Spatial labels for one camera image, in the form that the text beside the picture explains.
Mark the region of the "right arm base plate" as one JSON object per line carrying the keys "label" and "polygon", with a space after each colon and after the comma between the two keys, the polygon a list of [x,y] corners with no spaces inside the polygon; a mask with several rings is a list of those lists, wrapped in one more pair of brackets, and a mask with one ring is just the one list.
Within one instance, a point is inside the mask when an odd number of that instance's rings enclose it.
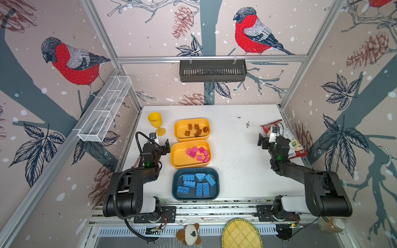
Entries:
{"label": "right arm base plate", "polygon": [[257,205],[257,216],[260,222],[299,222],[300,216],[295,212],[277,210],[273,205]]}

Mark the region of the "blue sloped lego brick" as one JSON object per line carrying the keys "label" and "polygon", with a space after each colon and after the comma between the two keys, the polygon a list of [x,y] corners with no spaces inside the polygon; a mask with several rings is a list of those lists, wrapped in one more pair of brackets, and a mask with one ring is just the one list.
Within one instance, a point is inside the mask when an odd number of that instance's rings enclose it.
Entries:
{"label": "blue sloped lego brick", "polygon": [[206,174],[205,173],[196,173],[195,177],[198,180],[198,182],[201,182],[206,177]]}

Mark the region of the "long blue lego brick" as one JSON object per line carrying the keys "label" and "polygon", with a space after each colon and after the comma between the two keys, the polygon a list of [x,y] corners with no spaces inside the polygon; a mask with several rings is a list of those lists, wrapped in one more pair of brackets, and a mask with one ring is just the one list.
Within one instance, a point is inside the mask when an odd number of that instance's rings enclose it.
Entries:
{"label": "long blue lego brick", "polygon": [[183,181],[183,186],[184,187],[189,187],[189,188],[195,188],[196,187],[196,182],[195,181],[190,181],[190,180],[184,180]]}

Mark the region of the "blue lego brick front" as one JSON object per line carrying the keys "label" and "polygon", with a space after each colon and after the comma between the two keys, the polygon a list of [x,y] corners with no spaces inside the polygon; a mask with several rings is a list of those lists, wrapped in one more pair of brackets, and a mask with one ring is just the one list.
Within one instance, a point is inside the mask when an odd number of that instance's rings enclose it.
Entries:
{"label": "blue lego brick front", "polygon": [[177,186],[176,193],[179,194],[179,195],[189,195],[190,194],[190,187]]}

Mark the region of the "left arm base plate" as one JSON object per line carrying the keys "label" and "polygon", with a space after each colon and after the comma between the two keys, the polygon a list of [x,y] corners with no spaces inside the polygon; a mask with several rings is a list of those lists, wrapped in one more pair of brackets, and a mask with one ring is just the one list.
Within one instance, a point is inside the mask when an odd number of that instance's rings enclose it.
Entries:
{"label": "left arm base plate", "polygon": [[152,213],[144,213],[138,217],[134,217],[134,224],[158,224],[158,223],[174,223],[176,218],[175,206],[162,206],[160,211]]}

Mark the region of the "blue lego brick large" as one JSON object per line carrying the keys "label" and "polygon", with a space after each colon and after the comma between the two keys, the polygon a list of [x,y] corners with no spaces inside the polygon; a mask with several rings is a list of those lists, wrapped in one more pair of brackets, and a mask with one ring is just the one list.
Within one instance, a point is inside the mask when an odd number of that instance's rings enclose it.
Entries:
{"label": "blue lego brick large", "polygon": [[196,196],[197,197],[203,196],[203,184],[202,183],[196,184]]}

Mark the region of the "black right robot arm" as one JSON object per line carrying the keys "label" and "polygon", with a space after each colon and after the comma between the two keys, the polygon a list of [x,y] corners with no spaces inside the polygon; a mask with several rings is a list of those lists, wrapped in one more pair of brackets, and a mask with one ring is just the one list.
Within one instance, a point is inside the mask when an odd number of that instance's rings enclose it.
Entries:
{"label": "black right robot arm", "polygon": [[353,208],[337,173],[320,171],[293,163],[288,158],[288,138],[258,135],[258,143],[270,154],[271,169],[279,176],[305,186],[303,196],[277,196],[272,212],[277,218],[288,213],[307,213],[315,217],[350,217]]}

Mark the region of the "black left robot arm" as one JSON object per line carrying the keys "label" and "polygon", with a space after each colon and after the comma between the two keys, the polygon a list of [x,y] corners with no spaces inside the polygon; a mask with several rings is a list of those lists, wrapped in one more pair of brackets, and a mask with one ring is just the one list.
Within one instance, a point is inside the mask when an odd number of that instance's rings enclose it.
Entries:
{"label": "black left robot arm", "polygon": [[143,132],[135,133],[139,150],[138,164],[113,173],[102,205],[103,215],[121,220],[143,218],[158,221],[162,218],[161,203],[157,196],[144,197],[144,185],[156,181],[162,169],[162,156],[171,152],[168,139],[158,144]]}

